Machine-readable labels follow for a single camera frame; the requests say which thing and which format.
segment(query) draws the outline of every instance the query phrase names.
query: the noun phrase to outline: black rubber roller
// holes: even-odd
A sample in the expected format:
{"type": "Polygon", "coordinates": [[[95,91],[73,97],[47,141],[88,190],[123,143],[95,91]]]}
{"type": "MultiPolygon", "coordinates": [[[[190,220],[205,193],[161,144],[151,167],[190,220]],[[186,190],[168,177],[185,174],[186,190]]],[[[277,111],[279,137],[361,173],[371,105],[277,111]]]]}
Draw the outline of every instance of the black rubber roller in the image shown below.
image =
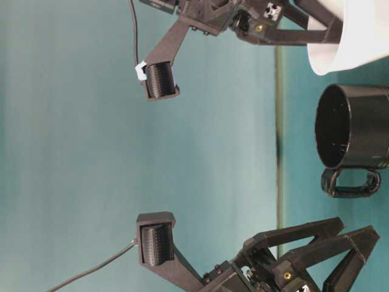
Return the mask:
{"type": "Polygon", "coordinates": [[[174,260],[171,224],[158,224],[142,228],[143,261],[149,266],[159,266],[174,260]]]}
{"type": "Polygon", "coordinates": [[[160,99],[176,93],[170,62],[147,66],[146,76],[147,90],[152,99],[160,99]]]}

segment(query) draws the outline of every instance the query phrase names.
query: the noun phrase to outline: brass screw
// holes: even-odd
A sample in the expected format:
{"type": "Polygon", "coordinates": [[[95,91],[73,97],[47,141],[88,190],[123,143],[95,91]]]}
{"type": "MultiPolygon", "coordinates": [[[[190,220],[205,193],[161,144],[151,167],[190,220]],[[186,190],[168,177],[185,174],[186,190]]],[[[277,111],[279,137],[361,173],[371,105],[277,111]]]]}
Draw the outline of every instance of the brass screw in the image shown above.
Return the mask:
{"type": "Polygon", "coordinates": [[[290,280],[290,279],[292,279],[292,275],[290,273],[285,273],[284,278],[285,278],[285,280],[290,280]]]}
{"type": "Polygon", "coordinates": [[[255,28],[256,32],[261,32],[262,30],[263,30],[263,25],[261,24],[255,28]]]}

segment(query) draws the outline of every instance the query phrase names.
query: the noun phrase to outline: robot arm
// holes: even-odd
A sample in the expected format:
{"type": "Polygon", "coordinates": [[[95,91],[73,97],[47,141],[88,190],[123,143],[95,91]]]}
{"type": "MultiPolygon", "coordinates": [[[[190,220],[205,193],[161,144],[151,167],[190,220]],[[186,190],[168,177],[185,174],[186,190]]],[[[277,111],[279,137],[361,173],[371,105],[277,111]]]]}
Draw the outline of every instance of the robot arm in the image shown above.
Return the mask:
{"type": "Polygon", "coordinates": [[[140,1],[171,14],[176,10],[179,17],[149,56],[136,67],[148,100],[179,95],[171,67],[190,27],[213,36],[229,28],[239,39],[258,45],[339,43],[342,34],[342,21],[318,0],[295,0],[296,6],[289,0],[140,1]],[[299,25],[301,30],[279,29],[284,16],[299,25]],[[322,23],[325,29],[308,30],[309,16],[322,23]]]}
{"type": "Polygon", "coordinates": [[[369,226],[339,235],[339,218],[263,232],[248,239],[231,261],[203,277],[173,243],[172,213],[139,215],[137,240],[140,264],[187,292],[320,292],[307,268],[349,251],[326,279],[323,292],[348,292],[366,264],[378,234],[369,226]],[[276,259],[269,248],[303,238],[314,239],[276,259]],[[248,267],[247,277],[241,268],[248,267]]]}

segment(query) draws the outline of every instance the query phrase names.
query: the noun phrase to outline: metal screw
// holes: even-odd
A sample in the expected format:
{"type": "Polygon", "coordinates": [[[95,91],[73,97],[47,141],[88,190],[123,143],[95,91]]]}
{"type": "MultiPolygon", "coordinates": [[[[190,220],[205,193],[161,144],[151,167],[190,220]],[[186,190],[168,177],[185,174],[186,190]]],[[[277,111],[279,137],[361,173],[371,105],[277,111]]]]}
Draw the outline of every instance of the metal screw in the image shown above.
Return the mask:
{"type": "Polygon", "coordinates": [[[262,32],[262,30],[263,30],[263,25],[262,25],[262,24],[258,25],[258,26],[255,28],[255,31],[256,31],[256,32],[262,32]]]}
{"type": "Polygon", "coordinates": [[[284,278],[285,278],[285,280],[290,280],[290,279],[292,279],[292,275],[290,273],[285,273],[284,278]]]}
{"type": "Polygon", "coordinates": [[[223,271],[221,270],[220,265],[216,265],[216,266],[215,266],[215,270],[217,270],[218,275],[221,275],[221,273],[223,273],[223,271]]]}
{"type": "Polygon", "coordinates": [[[211,279],[209,279],[209,273],[205,273],[204,274],[204,280],[206,283],[210,283],[211,282],[211,279]]]}

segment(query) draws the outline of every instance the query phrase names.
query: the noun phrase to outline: wire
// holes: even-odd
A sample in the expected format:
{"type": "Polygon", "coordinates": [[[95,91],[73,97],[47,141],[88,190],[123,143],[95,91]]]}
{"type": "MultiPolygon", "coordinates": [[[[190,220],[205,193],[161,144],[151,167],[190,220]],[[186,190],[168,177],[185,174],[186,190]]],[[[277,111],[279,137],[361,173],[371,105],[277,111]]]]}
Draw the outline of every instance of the wire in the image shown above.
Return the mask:
{"type": "Polygon", "coordinates": [[[139,55],[138,55],[138,21],[136,19],[135,7],[133,0],[127,0],[129,5],[129,10],[131,11],[131,16],[133,18],[133,28],[134,28],[134,62],[135,66],[139,64],[139,55]]]}
{"type": "Polygon", "coordinates": [[[71,277],[70,279],[58,284],[57,286],[51,288],[50,290],[48,290],[47,292],[54,292],[54,291],[57,291],[63,287],[65,287],[67,284],[70,284],[71,282],[73,281],[76,281],[78,280],[79,278],[82,278],[84,276],[87,276],[89,274],[92,274],[93,272],[96,272],[97,270],[101,269],[102,267],[106,266],[107,264],[113,262],[115,259],[117,259],[118,257],[124,255],[126,252],[128,252],[131,248],[133,248],[135,245],[137,245],[137,240],[134,239],[132,240],[132,242],[126,246],[123,250],[121,250],[120,252],[118,252],[116,255],[113,255],[112,257],[110,257],[108,260],[106,260],[105,262],[102,262],[101,264],[83,272],[83,273],[80,273],[80,274],[77,274],[73,277],[71,277]]]}

